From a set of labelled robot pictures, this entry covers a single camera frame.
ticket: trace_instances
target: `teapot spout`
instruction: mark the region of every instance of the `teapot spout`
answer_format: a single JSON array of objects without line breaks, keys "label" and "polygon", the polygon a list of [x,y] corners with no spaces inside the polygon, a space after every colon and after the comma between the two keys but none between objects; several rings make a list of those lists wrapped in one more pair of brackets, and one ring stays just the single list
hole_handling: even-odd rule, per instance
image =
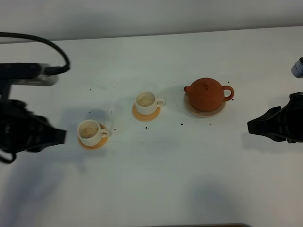
[{"label": "teapot spout", "polygon": [[192,87],[188,87],[188,86],[185,86],[184,87],[184,91],[185,91],[185,93],[186,94],[191,94],[192,93],[192,91],[193,91],[193,88]]}]

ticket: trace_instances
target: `orange teapot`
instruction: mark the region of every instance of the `orange teapot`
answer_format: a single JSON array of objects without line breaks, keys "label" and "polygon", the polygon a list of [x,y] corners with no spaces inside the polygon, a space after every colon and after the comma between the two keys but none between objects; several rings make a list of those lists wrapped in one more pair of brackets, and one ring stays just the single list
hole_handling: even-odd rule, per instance
[{"label": "orange teapot", "polygon": [[[230,90],[231,94],[225,97],[224,90]],[[211,78],[198,79],[190,87],[184,87],[184,91],[189,97],[189,103],[202,112],[213,111],[234,96],[232,87],[221,86],[218,81]]]}]

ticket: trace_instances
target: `orange saucer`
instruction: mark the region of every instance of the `orange saucer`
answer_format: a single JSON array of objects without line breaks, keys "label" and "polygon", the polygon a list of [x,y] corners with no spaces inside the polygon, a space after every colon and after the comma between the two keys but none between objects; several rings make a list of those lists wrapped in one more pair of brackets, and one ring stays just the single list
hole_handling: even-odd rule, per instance
[{"label": "orange saucer", "polygon": [[142,115],[137,112],[136,105],[135,104],[133,105],[133,116],[135,117],[135,119],[142,122],[150,122],[156,119],[159,116],[160,111],[161,111],[161,107],[158,107],[157,110],[151,115]]},{"label": "orange saucer", "polygon": [[[102,124],[100,124],[100,127],[101,127],[102,129],[107,129],[107,128],[106,128],[105,126],[103,126]],[[87,149],[87,150],[96,150],[96,149],[102,147],[104,144],[106,144],[107,140],[108,140],[108,137],[104,137],[104,138],[102,138],[102,140],[101,140],[98,144],[96,144],[96,145],[94,145],[94,146],[86,146],[86,145],[84,145],[84,144],[80,141],[80,139],[79,139],[79,137],[78,137],[78,142],[79,142],[79,144],[81,145],[81,147],[83,147],[84,149]]]}]

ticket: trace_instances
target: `white table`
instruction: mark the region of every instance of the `white table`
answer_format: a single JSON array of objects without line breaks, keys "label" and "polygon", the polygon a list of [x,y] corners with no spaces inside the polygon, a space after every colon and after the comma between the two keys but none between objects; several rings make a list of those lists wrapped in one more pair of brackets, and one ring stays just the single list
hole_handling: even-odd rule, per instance
[{"label": "white table", "polygon": [[[303,91],[290,72],[302,38],[303,27],[288,27],[56,42],[71,70],[53,87],[14,86],[10,98],[67,130],[66,143],[0,165],[1,227],[302,226],[303,144],[247,130]],[[38,43],[2,44],[0,62],[63,64]],[[183,105],[183,87],[202,77],[235,89],[212,119]],[[152,122],[131,114],[143,90],[167,101]],[[85,119],[112,131],[102,149],[78,145]]]}]

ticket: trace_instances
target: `white teacup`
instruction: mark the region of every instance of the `white teacup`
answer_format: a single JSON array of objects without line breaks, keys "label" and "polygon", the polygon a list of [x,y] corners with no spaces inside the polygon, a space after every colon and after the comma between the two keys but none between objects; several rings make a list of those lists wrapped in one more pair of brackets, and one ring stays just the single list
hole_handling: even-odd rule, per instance
[{"label": "white teacup", "polygon": [[151,115],[159,106],[164,105],[163,98],[156,98],[155,94],[149,91],[140,92],[135,99],[136,110],[142,115]]},{"label": "white teacup", "polygon": [[110,137],[111,133],[102,129],[97,121],[86,120],[78,126],[77,135],[85,146],[91,147],[97,145],[102,138]]}]

